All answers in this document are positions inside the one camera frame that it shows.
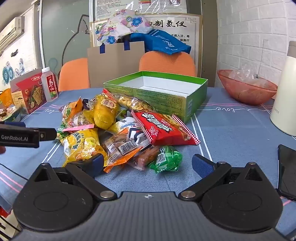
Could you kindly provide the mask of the person's left hand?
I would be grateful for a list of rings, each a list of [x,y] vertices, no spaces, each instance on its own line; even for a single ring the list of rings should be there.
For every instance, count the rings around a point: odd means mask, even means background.
[[[3,146],[0,146],[0,154],[4,154],[6,152],[6,148]]]

